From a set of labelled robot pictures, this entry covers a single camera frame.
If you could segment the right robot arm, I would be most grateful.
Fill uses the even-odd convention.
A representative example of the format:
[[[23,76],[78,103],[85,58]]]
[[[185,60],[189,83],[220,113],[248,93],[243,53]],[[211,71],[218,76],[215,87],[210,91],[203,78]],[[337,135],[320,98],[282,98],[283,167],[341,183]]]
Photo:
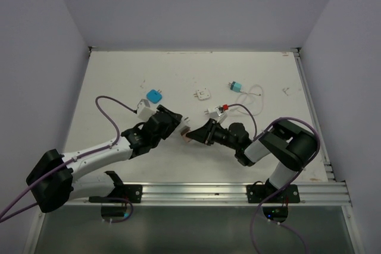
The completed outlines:
[[[187,132],[186,137],[208,146],[218,143],[233,149],[235,158],[244,167],[251,167],[273,155],[279,163],[261,191],[272,202],[286,196],[286,188],[317,156],[321,145],[318,134],[309,124],[291,117],[274,120],[253,139],[249,138],[242,123],[232,123],[224,128],[212,119]]]

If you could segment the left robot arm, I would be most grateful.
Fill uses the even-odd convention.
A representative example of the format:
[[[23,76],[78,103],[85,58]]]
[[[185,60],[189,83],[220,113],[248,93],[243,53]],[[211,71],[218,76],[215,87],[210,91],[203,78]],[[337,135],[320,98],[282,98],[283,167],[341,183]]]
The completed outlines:
[[[107,171],[103,178],[90,178],[90,173],[148,153],[178,128],[182,118],[159,105],[148,119],[118,132],[115,139],[93,149],[63,154],[56,149],[45,152],[26,178],[40,210],[49,213],[81,197],[119,201],[124,188],[116,173]]]

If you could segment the white cube charger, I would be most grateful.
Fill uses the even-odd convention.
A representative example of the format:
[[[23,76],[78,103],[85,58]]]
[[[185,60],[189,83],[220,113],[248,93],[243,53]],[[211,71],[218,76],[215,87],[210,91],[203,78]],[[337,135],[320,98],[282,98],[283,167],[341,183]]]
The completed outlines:
[[[207,108],[204,111],[205,115],[209,116],[212,119],[218,119],[221,116],[221,111],[219,107]]]

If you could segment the white plug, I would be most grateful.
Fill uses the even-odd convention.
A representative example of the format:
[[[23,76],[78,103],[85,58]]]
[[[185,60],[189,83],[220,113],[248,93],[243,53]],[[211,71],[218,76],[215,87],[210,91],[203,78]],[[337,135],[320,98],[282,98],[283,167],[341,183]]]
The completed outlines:
[[[211,98],[210,90],[206,87],[196,89],[195,93],[193,94],[195,98],[197,98],[199,101],[206,101]]]

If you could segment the brown USB charger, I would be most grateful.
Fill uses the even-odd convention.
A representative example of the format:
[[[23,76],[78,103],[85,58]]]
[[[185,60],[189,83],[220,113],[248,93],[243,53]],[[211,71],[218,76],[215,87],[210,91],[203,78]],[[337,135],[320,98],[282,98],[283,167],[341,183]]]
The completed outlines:
[[[189,143],[192,139],[188,138],[187,134],[191,131],[189,127],[184,128],[181,132],[180,135],[182,139],[186,142]]]

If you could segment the white cube power socket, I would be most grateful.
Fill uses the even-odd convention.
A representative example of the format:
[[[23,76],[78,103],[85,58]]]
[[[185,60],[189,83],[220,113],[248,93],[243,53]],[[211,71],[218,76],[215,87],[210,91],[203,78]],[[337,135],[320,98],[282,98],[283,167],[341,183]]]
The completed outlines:
[[[191,130],[189,121],[190,119],[188,117],[181,119],[181,122],[178,125],[178,132],[180,133],[181,136],[184,136],[186,133],[188,133]]]

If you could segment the blue plug adapter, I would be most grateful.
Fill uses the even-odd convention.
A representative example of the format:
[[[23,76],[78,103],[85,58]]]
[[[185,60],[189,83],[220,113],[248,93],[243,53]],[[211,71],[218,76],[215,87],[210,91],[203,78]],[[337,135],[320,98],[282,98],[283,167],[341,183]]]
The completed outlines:
[[[151,89],[147,94],[146,94],[146,98],[148,101],[150,101],[151,103],[153,104],[157,104],[159,103],[163,96],[161,94],[161,91],[160,90],[155,90],[155,89]]]

